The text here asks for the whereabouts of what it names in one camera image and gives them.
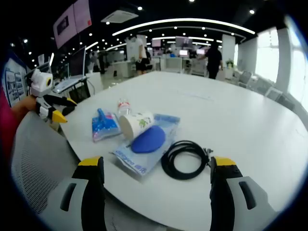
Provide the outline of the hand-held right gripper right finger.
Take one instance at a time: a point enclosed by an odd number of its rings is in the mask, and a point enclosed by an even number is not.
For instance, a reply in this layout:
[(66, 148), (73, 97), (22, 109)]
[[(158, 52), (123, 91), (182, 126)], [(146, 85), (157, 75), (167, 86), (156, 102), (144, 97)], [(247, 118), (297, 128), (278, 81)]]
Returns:
[(278, 216), (267, 193), (231, 159), (211, 158), (212, 231), (262, 231)]

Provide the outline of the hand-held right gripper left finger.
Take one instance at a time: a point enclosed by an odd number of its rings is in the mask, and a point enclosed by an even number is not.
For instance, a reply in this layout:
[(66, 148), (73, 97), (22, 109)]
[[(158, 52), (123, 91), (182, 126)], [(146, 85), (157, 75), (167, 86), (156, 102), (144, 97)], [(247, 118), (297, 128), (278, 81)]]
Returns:
[(52, 231), (105, 231), (103, 157), (81, 161), (51, 191), (40, 219)]

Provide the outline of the person's left hand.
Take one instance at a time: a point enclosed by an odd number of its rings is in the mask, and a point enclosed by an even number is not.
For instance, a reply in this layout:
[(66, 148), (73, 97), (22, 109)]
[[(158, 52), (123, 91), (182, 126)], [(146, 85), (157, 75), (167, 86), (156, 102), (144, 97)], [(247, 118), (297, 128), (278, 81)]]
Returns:
[(26, 113), (28, 111), (35, 111), (36, 110), (36, 103), (37, 103), (37, 99), (36, 97), (29, 95), (26, 96), (25, 98), (23, 98), (21, 101), (21, 107), (23, 109), (23, 111), (25, 111)]

